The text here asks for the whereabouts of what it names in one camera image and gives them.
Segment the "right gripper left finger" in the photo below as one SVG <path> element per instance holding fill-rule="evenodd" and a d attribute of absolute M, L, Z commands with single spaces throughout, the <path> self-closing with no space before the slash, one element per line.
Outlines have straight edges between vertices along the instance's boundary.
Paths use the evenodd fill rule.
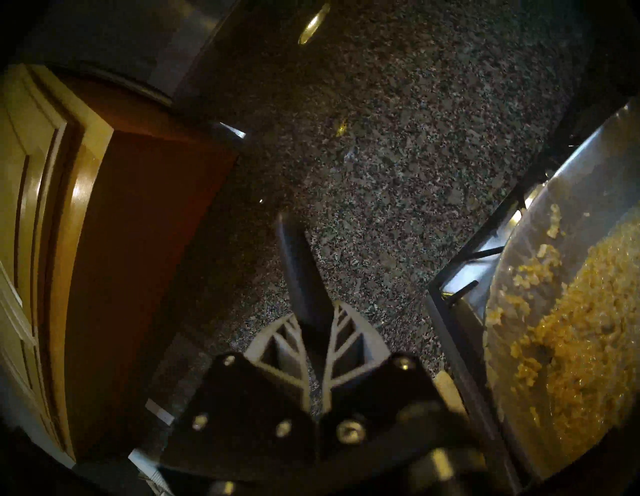
<path fill-rule="evenodd" d="M 243 356 L 301 411 L 311 412 L 307 352 L 300 325 L 293 313 L 259 331 Z"/>

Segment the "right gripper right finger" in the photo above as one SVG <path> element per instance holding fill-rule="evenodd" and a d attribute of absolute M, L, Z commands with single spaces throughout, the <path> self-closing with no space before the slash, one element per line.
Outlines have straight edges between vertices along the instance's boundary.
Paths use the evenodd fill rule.
<path fill-rule="evenodd" d="M 377 329 L 363 315 L 347 303 L 334 301 L 322 376 L 322 407 L 337 408 L 390 355 Z"/>

